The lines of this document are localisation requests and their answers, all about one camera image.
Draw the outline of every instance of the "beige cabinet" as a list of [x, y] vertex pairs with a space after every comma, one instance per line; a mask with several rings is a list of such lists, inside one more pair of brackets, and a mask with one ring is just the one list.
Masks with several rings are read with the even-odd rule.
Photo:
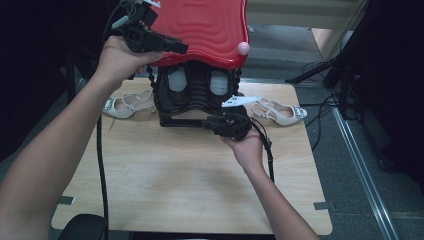
[[248, 0], [247, 21], [310, 27], [324, 60], [338, 53], [368, 0]]

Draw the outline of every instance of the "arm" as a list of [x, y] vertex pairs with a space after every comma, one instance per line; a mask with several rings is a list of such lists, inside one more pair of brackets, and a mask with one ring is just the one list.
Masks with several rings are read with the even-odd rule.
[[276, 239], [318, 239], [318, 236], [269, 179], [262, 165], [259, 133], [250, 130], [240, 142], [222, 138], [234, 152], [238, 163], [252, 183], [265, 210]]
[[106, 100], [161, 53], [134, 54], [110, 37], [77, 97], [14, 160], [0, 185], [0, 239], [47, 239], [56, 203], [74, 175]]

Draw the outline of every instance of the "person's left hand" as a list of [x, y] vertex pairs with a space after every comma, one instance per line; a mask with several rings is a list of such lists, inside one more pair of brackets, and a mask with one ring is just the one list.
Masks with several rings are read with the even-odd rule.
[[111, 36], [104, 44], [96, 74], [109, 81], [114, 90], [122, 81], [135, 72], [141, 72], [143, 66], [162, 58], [161, 52], [133, 53], [123, 37]]

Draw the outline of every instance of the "pink ball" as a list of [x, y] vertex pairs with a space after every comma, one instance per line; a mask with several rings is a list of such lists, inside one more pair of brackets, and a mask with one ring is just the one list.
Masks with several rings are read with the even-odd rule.
[[237, 46], [237, 50], [239, 51], [240, 55], [247, 55], [250, 50], [250, 45], [247, 42], [241, 42]]

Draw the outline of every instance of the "hand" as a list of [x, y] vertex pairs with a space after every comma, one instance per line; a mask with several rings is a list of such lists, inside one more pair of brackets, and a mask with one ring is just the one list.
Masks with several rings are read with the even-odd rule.
[[227, 137], [221, 137], [221, 140], [233, 150], [237, 162], [245, 171], [264, 169], [262, 164], [263, 144], [256, 130], [252, 128], [241, 141]]
[[122, 81], [135, 72], [141, 72], [145, 64], [162, 58], [161, 52], [133, 53], [123, 37], [111, 36], [106, 41], [96, 74], [104, 81], [110, 81], [113, 90], [118, 89]]

